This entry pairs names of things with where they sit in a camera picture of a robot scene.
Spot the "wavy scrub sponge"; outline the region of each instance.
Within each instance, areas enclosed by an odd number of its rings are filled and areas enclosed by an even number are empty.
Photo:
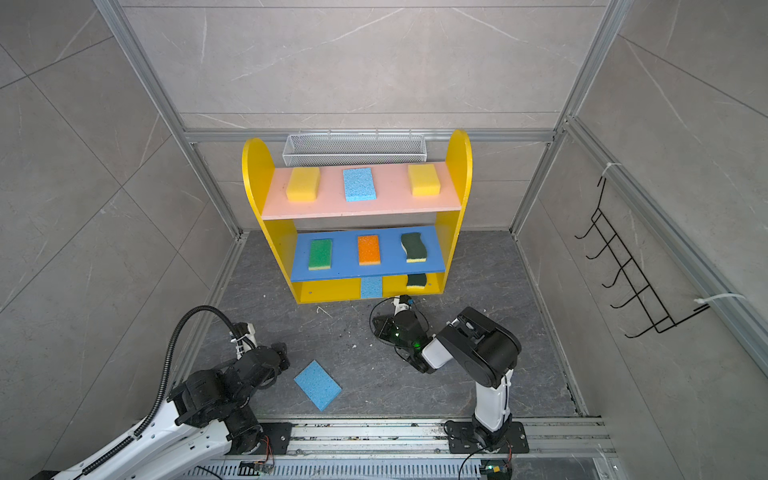
[[[406,262],[427,261],[427,247],[424,246],[419,232],[404,233],[400,236],[400,243],[402,249],[406,251]]]

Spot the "blue shelf board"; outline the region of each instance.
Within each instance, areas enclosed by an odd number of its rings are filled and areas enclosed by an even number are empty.
[[[422,242],[427,247],[427,261],[406,262],[406,252],[402,249],[400,236],[404,233],[419,232]],[[357,237],[360,235],[378,235],[380,265],[360,265],[357,255]],[[331,267],[328,270],[309,270],[310,244],[312,240],[330,238]],[[333,280],[339,278],[360,278],[364,276],[408,275],[409,273],[445,272],[442,261],[440,242],[433,225],[427,227],[376,228],[371,230],[349,230],[343,232],[299,233],[296,241],[296,254],[293,257],[293,271],[290,281],[310,282],[314,280]]]

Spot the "sponge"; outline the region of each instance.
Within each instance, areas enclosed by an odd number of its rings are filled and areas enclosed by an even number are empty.
[[[419,232],[404,233],[400,236],[400,243],[406,251],[406,262],[427,261],[427,247],[422,243],[422,235]]]
[[[320,167],[295,167],[290,173],[286,195],[292,202],[313,202],[317,200],[320,185]]]
[[[408,283],[406,288],[412,290],[424,290],[427,286],[427,274],[426,273],[412,273],[408,275]]]
[[[364,276],[360,279],[360,298],[381,298],[382,277]]]
[[[348,202],[376,199],[376,189],[373,187],[373,174],[370,168],[344,170],[344,196]]]
[[[321,412],[341,393],[339,384],[333,381],[317,360],[313,360],[293,381]]]
[[[310,243],[310,270],[328,270],[331,267],[331,247],[333,240],[323,238]]]
[[[414,197],[440,195],[440,179],[432,164],[408,166],[408,178],[411,180],[411,194]]]
[[[357,258],[360,265],[381,265],[378,235],[361,235],[357,237]]]

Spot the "dark green sponge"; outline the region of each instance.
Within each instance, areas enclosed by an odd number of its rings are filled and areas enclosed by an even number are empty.
[[[400,236],[400,243],[406,251],[406,262],[427,261],[427,247],[422,243],[422,235],[419,232],[404,233]]]
[[[411,273],[408,275],[408,283],[406,284],[406,288],[426,288],[426,286],[426,273]]]

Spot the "yellow sponge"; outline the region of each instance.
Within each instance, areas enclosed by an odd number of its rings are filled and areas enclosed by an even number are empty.
[[[317,200],[320,185],[320,167],[295,167],[290,173],[286,195],[292,202],[313,202]]]
[[[440,195],[440,179],[432,164],[408,166],[408,178],[411,179],[411,194],[414,197]]]

